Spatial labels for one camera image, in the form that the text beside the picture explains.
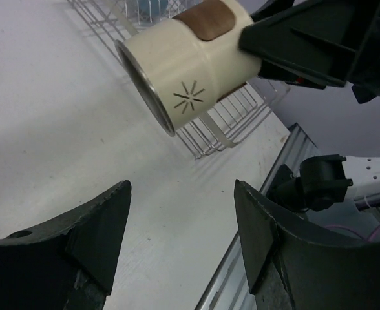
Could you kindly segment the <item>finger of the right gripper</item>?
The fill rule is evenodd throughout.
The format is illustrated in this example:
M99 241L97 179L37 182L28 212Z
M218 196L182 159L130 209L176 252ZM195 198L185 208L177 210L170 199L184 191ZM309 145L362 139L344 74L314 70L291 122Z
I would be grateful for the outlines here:
M343 87L380 1L305 1L245 27L241 50L318 85Z

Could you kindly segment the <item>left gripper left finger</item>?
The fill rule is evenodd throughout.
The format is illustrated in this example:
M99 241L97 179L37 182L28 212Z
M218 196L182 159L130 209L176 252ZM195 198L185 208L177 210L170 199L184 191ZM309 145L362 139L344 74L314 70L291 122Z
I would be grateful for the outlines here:
M131 183L121 181L0 239L0 309L103 309L130 205Z

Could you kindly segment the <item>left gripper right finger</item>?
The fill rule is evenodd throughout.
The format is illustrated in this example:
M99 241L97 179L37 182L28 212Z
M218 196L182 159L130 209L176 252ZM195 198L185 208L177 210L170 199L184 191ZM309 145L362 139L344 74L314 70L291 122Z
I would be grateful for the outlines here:
M260 248L282 280L290 309L380 309L380 241L345 236L302 219L244 181L241 192L275 223L273 248Z

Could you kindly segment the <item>cream tumbler brown band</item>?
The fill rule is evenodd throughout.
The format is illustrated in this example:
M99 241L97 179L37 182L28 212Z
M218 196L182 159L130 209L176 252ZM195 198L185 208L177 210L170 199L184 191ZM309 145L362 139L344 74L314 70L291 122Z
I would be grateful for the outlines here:
M202 1L114 45L169 136L259 73L238 40L253 20L238 1Z

